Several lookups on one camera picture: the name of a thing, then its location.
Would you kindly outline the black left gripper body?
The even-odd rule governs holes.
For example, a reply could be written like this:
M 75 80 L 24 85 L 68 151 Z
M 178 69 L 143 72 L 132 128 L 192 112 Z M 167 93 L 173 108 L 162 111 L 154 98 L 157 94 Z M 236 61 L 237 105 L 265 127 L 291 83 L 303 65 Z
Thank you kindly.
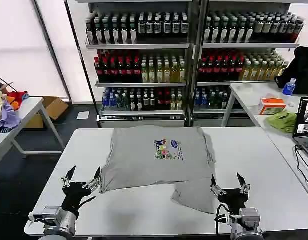
M 85 182 L 71 182 L 69 187 L 63 189 L 65 199 L 61 205 L 66 212 L 71 212 L 75 216 L 79 215 L 79 208 L 84 197 L 90 196 L 92 191 L 83 187 Z

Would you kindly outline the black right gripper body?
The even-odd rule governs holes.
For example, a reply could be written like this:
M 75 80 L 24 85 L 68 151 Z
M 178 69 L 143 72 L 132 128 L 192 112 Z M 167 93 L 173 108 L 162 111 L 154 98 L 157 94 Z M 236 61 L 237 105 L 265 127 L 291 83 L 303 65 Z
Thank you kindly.
M 217 198 L 220 203 L 226 204 L 229 209 L 245 208 L 245 203 L 249 199 L 249 194 L 241 193 L 241 189 L 225 189 L 226 193 L 220 194 Z

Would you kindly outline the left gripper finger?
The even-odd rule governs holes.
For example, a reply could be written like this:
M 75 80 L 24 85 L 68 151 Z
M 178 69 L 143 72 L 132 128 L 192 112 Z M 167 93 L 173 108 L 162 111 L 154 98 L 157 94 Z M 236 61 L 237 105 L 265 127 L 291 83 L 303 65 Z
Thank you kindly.
M 61 177 L 61 182 L 62 182 L 62 187 L 63 188 L 69 188 L 70 187 L 70 183 L 72 180 L 72 177 L 75 173 L 76 170 L 76 166 L 73 166 L 64 177 Z
M 85 183 L 82 186 L 82 188 L 85 190 L 89 190 L 93 193 L 100 186 L 100 175 L 101 175 L 101 167 L 97 169 L 93 179 Z

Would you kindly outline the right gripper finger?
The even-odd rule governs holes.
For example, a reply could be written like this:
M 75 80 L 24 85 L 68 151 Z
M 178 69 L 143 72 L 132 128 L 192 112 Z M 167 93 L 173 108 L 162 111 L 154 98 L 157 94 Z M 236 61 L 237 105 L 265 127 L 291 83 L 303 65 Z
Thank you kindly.
M 247 184 L 245 178 L 243 176 L 241 176 L 238 172 L 236 173 L 236 175 L 237 175 L 239 184 L 241 186 L 240 193 L 248 195 L 249 191 L 250 191 L 250 188 L 251 188 L 251 185 Z
M 216 198 L 218 198 L 219 196 L 224 196 L 227 194 L 227 192 L 225 190 L 223 190 L 222 188 L 220 188 L 217 183 L 216 183 L 216 179 L 214 177 L 214 175 L 211 175 L 211 185 L 210 185 L 210 190 L 211 192 L 214 194 L 214 196 Z

